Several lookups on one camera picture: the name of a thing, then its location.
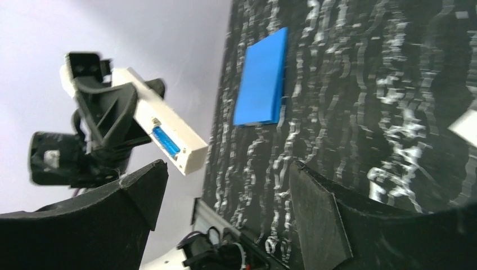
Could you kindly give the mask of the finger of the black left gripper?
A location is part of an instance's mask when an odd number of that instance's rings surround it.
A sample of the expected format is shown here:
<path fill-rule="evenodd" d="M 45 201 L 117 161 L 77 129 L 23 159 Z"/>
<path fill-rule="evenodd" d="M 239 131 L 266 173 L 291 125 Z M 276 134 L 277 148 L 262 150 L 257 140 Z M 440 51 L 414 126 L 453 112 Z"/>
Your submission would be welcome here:
<path fill-rule="evenodd" d="M 95 78 L 75 78 L 74 98 L 91 133 L 94 149 L 126 149 L 140 145 L 134 120 L 138 93 L 132 83 L 108 86 Z"/>
<path fill-rule="evenodd" d="M 161 99 L 165 97 L 166 85 L 161 78 L 146 81 L 146 85 L 153 90 Z"/>

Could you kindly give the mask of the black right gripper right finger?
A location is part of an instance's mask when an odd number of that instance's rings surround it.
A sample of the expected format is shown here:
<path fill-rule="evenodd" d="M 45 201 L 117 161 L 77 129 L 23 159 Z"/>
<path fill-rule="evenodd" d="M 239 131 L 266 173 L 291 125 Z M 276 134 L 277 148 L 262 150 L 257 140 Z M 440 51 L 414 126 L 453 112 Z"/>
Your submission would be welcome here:
<path fill-rule="evenodd" d="M 418 214 L 371 200 L 301 161 L 289 186 L 305 269 L 475 269 L 476 205 Z"/>

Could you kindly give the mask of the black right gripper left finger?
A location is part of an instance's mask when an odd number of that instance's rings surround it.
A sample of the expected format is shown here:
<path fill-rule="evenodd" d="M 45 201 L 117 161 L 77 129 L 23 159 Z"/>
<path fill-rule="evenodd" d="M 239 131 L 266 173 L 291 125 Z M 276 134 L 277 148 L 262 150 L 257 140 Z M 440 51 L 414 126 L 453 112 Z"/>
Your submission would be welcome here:
<path fill-rule="evenodd" d="M 139 269 L 168 181 L 157 160 L 37 211 L 1 215 L 2 269 Z"/>

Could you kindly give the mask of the blue battery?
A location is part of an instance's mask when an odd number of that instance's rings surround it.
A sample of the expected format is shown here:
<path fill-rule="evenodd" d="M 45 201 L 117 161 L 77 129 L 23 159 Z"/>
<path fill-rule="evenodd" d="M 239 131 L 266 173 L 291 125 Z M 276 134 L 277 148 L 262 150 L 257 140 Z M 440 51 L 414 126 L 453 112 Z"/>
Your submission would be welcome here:
<path fill-rule="evenodd" d="M 160 126 L 156 126 L 152 129 L 152 135 L 171 158 L 175 159 L 177 157 L 177 154 L 180 153 L 181 149 L 161 129 Z"/>

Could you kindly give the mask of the white remote control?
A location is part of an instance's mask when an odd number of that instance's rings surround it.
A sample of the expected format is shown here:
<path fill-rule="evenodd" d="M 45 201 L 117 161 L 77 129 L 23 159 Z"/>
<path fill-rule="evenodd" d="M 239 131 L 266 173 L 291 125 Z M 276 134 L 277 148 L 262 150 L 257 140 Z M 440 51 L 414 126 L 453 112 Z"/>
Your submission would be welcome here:
<path fill-rule="evenodd" d="M 153 90 L 146 85 L 131 67 L 114 68 L 112 84 L 118 86 L 132 83 L 138 93 L 138 103 L 134 119 L 149 135 L 152 141 L 162 150 L 169 160 L 183 174 L 191 174 L 203 167 L 208 151 L 208 144 Z M 177 157 L 170 157 L 152 135 L 152 129 L 161 129 L 181 149 Z"/>

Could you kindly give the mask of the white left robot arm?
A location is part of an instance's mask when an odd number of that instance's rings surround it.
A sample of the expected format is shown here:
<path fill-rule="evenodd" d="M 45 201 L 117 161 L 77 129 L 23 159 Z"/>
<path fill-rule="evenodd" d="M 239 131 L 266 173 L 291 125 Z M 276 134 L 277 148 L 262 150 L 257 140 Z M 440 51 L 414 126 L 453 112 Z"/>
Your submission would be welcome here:
<path fill-rule="evenodd" d="M 139 96 L 132 83 L 112 86 L 74 79 L 74 134 L 35 132 L 29 149 L 31 180 L 44 186 L 96 188 L 127 170 L 132 150 L 151 142 L 133 115 Z"/>

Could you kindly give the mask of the blue flat box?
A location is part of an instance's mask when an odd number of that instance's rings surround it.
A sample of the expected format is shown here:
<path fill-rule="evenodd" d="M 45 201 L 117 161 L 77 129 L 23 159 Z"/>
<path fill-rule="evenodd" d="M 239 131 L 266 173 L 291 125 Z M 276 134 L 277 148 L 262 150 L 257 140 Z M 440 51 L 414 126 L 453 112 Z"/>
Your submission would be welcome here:
<path fill-rule="evenodd" d="M 246 50 L 233 124 L 276 124 L 283 95 L 288 28 L 282 28 Z"/>

